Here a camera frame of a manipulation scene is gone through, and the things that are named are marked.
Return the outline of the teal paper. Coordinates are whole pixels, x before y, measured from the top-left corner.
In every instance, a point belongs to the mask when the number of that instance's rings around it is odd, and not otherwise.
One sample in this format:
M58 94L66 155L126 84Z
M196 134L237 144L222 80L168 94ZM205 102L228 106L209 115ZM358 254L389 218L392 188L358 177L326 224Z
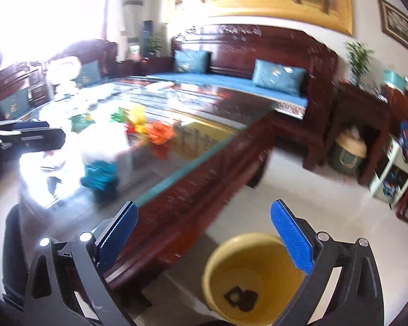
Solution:
M85 164L80 184L98 197L114 197L118 191L118 166L116 162L94 161Z

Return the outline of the white foam block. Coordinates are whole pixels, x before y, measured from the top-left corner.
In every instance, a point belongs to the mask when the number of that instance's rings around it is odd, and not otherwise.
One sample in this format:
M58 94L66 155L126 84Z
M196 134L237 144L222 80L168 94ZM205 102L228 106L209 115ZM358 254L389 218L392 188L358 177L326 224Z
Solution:
M140 138L129 136L122 123L91 124L78 135L79 151L84 165L95 162L114 163L118 172L133 169L132 153Z

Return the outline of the green wrapper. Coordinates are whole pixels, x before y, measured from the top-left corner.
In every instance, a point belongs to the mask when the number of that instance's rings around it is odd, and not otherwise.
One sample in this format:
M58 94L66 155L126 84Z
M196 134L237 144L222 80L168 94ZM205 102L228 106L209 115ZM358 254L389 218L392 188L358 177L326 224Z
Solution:
M118 108L116 112L110 115L111 121L119 122L119 123L130 123L131 120L129 119L129 111L124 108Z

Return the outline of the yellow plastic trash bucket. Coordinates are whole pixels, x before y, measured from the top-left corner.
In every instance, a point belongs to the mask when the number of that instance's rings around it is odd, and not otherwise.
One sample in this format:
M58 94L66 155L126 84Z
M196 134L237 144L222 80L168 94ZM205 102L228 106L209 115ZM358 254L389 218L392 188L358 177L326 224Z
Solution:
M244 233L208 259L202 289L208 308L234 325L271 325L305 278L280 237Z

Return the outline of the white small shelf rack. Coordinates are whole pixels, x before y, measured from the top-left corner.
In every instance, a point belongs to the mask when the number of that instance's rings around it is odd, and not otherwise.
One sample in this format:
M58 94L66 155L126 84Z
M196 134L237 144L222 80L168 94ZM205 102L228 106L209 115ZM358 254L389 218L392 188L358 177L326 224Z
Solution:
M377 168L369 183L372 196L394 207L408 189L408 163L394 136L384 145Z

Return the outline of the yellow plastic bag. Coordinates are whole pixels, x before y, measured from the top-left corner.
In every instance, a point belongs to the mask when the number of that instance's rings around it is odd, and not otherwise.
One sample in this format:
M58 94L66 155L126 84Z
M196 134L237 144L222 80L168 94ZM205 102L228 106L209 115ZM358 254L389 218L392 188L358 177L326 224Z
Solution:
M146 107L138 103L132 103L126 111L128 121L132 124L143 124L146 121Z

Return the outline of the blue sofa seat mat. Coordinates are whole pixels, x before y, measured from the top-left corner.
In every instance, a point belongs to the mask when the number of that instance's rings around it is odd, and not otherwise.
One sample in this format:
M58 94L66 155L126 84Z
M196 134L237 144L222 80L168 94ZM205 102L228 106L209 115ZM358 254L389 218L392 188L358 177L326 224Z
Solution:
M278 112L300 120L303 119L308 105L306 97L284 93L280 90L271 90L255 86L252 80L241 77L229 77L217 74L181 74L174 72L150 74L149 77L169 80L174 83L223 87L243 93L262 96L275 101L277 103L276 110Z

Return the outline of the dark wooden side cabinet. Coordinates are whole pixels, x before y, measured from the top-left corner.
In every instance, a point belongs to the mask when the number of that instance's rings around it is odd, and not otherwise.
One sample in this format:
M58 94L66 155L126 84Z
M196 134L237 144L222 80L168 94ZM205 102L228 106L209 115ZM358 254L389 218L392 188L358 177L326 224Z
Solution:
M327 160L337 136L351 126L359 129L367 145L366 159L362 162L357 182L367 186L382 156L390 129L397 128L397 114L391 105L374 94L349 83L335 84L331 112L324 135L324 147L318 164Z

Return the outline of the white paper on table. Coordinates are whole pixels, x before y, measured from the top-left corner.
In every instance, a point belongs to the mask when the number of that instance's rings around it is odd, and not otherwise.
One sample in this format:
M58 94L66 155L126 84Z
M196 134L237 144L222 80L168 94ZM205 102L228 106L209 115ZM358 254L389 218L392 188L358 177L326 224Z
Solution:
M172 86L174 86L175 83L171 82L171 81L160 81L160 82L156 82L156 83L151 83L149 85L145 86L145 89L148 91L160 91L163 89L167 89L170 88Z

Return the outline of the right blue embroidered cushion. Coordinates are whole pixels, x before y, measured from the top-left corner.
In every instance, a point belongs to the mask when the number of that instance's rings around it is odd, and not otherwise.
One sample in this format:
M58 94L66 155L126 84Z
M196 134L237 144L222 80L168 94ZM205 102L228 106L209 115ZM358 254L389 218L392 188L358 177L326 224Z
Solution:
M257 87L300 96L305 74L303 68L256 59L252 83Z

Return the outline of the teal pot on cabinet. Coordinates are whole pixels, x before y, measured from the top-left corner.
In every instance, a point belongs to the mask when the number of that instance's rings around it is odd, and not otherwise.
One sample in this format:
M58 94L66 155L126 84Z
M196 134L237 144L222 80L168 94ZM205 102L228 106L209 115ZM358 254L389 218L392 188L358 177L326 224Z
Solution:
M406 81L403 76L397 72L387 68L383 70L383 83L388 87L399 90L401 93L405 91Z

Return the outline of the potted plant on cabinet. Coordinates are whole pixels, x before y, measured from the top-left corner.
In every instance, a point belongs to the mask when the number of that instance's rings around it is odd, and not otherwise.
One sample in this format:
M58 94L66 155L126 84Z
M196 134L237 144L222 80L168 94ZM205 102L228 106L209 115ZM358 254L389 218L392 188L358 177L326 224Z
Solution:
M346 42L346 51L351 68L352 83L355 86L360 86L364 76L369 72L374 51L359 41Z

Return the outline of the left blue embroidered cushion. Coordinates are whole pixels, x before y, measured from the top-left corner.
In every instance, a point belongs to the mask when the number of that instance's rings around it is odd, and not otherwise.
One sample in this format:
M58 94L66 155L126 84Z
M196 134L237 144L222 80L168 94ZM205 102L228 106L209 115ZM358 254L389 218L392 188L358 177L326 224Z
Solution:
M203 50L176 50L174 53L175 67L177 73L183 74L206 74L211 53Z

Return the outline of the dark carved wooden sofa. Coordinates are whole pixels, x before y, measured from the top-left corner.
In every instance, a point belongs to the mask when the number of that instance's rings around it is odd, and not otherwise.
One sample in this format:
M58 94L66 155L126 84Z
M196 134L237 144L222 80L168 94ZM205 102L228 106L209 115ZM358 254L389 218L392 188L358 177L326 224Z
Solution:
M168 57L141 62L145 76L212 85L273 100L277 133L304 145L312 170L324 150L338 55L304 31L208 24L172 38Z

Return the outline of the small dark framed picture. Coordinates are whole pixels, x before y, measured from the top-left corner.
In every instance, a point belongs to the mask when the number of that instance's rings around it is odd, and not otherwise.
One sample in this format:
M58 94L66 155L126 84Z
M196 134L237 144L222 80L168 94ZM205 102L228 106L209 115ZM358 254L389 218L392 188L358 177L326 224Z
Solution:
M408 16L386 0L377 0L382 32L408 50Z

